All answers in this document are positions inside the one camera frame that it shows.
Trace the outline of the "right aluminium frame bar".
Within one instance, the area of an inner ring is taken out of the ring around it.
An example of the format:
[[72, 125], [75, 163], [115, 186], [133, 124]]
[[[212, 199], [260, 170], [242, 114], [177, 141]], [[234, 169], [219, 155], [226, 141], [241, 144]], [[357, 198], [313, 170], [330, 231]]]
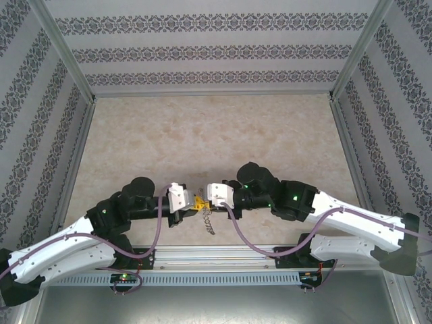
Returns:
[[386, 273], [385, 280], [398, 324], [427, 324], [421, 308], [415, 302], [407, 279], [393, 273]]

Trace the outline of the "right aluminium side rail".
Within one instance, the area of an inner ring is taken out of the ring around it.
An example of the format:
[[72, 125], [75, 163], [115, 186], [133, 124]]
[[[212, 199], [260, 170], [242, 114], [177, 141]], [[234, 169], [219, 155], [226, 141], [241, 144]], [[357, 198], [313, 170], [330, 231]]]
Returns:
[[375, 208], [369, 197], [369, 193], [360, 170], [360, 164], [358, 163], [354, 146], [351, 141], [350, 133], [344, 121], [340, 106], [338, 102], [333, 99], [329, 100], [329, 105], [335, 121], [338, 135], [340, 137], [340, 141], [348, 164], [350, 176], [354, 184], [354, 189], [357, 195], [358, 202], [362, 208], [374, 211]]

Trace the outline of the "left aluminium frame bar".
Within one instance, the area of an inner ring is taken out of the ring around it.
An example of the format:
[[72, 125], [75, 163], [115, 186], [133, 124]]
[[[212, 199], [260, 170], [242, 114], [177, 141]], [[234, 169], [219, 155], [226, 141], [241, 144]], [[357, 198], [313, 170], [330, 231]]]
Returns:
[[31, 303], [23, 304], [18, 308], [13, 324], [36, 324], [39, 306]]

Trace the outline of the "long aluminium mounting rail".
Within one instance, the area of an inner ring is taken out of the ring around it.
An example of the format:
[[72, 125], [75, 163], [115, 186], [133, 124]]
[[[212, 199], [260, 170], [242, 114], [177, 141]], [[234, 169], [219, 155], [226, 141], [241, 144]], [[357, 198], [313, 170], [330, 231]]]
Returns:
[[[318, 248], [323, 252], [323, 261], [335, 259], [337, 267], [350, 269], [378, 269], [379, 262], [370, 255], [373, 247], [367, 242], [354, 240], [353, 247], [347, 250], [336, 250], [330, 255], [331, 244]], [[78, 251], [60, 261], [45, 265], [42, 275], [54, 277], [56, 275], [69, 276], [75, 273], [92, 271], [92, 265], [106, 257], [112, 248], [99, 244]], [[157, 269], [276, 269], [274, 256], [259, 254], [245, 246], [212, 246], [203, 248], [198, 246], [176, 246], [155, 249], [155, 262], [151, 270]]]

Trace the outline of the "aluminium frame bar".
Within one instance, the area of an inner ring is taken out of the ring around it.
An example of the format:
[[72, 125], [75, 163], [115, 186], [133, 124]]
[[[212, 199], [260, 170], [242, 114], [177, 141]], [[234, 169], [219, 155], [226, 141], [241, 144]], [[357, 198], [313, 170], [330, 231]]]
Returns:
[[36, 324], [39, 306], [31, 303], [23, 304], [18, 308], [13, 324]]
[[407, 279], [393, 273], [386, 273], [385, 280], [398, 324], [427, 324], [421, 308], [415, 302]]

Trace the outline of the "right aluminium upright post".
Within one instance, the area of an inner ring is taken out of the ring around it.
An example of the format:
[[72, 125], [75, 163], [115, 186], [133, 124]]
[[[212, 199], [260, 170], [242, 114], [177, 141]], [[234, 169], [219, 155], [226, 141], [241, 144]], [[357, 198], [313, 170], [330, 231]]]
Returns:
[[341, 95], [392, 3], [393, 0], [377, 0], [376, 6], [366, 21], [364, 28], [360, 33], [357, 42], [353, 46], [346, 63], [340, 71], [333, 88], [329, 92], [330, 101], [335, 101]]

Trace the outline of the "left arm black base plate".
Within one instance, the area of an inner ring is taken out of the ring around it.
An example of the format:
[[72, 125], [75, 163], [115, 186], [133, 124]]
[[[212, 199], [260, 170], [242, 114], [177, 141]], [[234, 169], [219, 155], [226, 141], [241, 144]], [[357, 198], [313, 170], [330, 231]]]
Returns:
[[104, 256], [97, 263], [92, 265], [90, 269], [112, 268], [117, 270], [151, 270], [154, 267], [155, 251], [147, 254], [147, 248], [139, 248], [138, 250], [126, 250], [129, 254], [140, 254], [140, 258], [131, 258], [124, 253], [120, 253], [117, 249], [110, 250], [107, 256]]

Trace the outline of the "left aluminium upright post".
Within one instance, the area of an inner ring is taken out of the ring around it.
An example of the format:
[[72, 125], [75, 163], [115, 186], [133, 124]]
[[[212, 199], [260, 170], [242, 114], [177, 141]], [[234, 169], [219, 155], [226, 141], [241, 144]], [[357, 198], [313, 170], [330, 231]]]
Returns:
[[55, 19], [48, 10], [45, 0], [27, 0], [32, 11], [40, 22], [41, 26], [50, 38], [61, 60], [64, 62], [68, 72], [78, 86], [81, 94], [87, 101], [93, 102], [95, 94], [80, 69], [72, 50], [65, 41]]

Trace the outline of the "left aluminium side rail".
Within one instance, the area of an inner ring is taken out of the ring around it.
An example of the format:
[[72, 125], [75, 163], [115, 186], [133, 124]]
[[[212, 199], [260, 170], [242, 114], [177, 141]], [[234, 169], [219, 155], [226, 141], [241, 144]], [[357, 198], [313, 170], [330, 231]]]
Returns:
[[88, 104], [86, 112], [82, 117], [79, 133], [74, 144], [73, 155], [71, 156], [70, 162], [68, 164], [68, 169], [60, 190], [59, 200], [57, 201], [54, 210], [54, 218], [50, 226], [50, 234], [56, 234], [64, 227], [65, 218], [67, 217], [68, 208], [72, 199], [76, 178], [78, 176], [78, 171], [82, 156], [84, 154], [84, 148], [88, 138], [88, 133], [90, 131], [90, 125], [94, 116], [96, 105], [97, 98], [94, 98], [92, 102]]

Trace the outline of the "aluminium upright post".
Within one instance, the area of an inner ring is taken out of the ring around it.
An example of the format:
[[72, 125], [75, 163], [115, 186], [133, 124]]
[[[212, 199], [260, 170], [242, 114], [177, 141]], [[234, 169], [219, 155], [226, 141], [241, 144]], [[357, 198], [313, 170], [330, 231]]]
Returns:
[[330, 101], [335, 101], [341, 95], [392, 3], [393, 0], [377, 0], [376, 6], [366, 21], [364, 28], [360, 33], [357, 42], [353, 46], [346, 63], [340, 71], [333, 88], [329, 92]]
[[45, 0], [27, 0], [32, 11], [40, 22], [41, 26], [50, 38], [61, 60], [64, 62], [68, 72], [78, 86], [81, 94], [87, 101], [93, 102], [95, 94], [80, 69], [72, 50], [65, 41], [55, 19], [48, 10]]

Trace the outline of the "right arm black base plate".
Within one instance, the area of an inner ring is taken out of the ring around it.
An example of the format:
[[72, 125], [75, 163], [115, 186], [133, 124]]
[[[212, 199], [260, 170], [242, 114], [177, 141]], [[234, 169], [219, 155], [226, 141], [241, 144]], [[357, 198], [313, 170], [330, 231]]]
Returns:
[[332, 268], [335, 259], [320, 261], [311, 255], [311, 249], [308, 246], [301, 248], [293, 254], [275, 257], [275, 266], [277, 269], [306, 269], [318, 268], [322, 265], [324, 268]]

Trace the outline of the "grey sheet metal panel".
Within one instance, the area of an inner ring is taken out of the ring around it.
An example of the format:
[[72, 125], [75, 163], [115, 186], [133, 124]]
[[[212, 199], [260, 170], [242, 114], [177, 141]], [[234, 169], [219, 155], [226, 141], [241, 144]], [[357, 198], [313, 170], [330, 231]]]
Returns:
[[36, 324], [410, 324], [383, 290], [296, 286], [48, 289]]

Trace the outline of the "large metal keyring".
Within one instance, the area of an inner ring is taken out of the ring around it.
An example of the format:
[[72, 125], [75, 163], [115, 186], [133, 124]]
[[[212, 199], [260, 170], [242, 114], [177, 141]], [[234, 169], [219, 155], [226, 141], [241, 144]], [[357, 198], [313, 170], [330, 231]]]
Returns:
[[202, 219], [204, 221], [204, 225], [206, 228], [206, 231], [211, 234], [212, 236], [215, 235], [215, 230], [213, 229], [213, 226], [211, 224], [210, 216], [212, 215], [212, 211], [204, 208], [202, 209]]

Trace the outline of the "aluminium side rail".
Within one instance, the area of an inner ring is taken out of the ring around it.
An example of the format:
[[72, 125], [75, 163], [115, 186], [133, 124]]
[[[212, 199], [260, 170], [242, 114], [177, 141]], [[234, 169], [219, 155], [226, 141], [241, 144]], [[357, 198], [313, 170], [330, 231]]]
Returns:
[[86, 112], [82, 117], [79, 133], [74, 144], [73, 155], [71, 156], [70, 162], [68, 164], [68, 169], [60, 190], [59, 200], [57, 201], [54, 210], [54, 218], [50, 226], [50, 234], [56, 234], [64, 227], [65, 218], [67, 217], [68, 208], [72, 199], [76, 178], [78, 176], [78, 171], [82, 156], [84, 154], [84, 148], [88, 138], [88, 133], [90, 131], [90, 125], [94, 116], [96, 105], [97, 98], [94, 98], [92, 102], [88, 104]]
[[369, 197], [369, 193], [360, 170], [360, 164], [358, 163], [354, 146], [351, 141], [350, 133], [344, 121], [340, 106], [338, 102], [333, 99], [329, 100], [329, 105], [335, 121], [338, 135], [340, 137], [340, 141], [348, 164], [350, 176], [354, 184], [354, 189], [357, 195], [358, 202], [362, 208], [374, 211], [375, 208]]

